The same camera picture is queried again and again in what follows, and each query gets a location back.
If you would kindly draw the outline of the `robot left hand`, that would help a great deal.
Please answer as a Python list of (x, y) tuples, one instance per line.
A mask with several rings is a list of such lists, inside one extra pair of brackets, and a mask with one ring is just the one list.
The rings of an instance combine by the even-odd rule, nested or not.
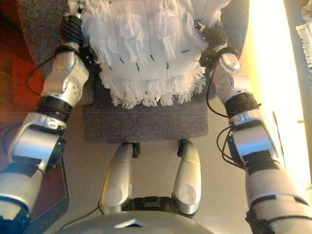
[(68, 10), (60, 23), (61, 45), (79, 50), (83, 45), (82, 15), (85, 12), (84, 0), (68, 0)]

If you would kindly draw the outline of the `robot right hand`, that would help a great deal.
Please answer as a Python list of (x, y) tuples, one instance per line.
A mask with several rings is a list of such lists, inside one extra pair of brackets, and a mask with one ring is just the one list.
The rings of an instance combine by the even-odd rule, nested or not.
[(200, 21), (196, 21), (195, 29), (200, 32), (210, 49), (214, 50), (228, 42), (227, 32), (221, 22), (216, 22), (215, 25), (208, 27), (204, 26)]

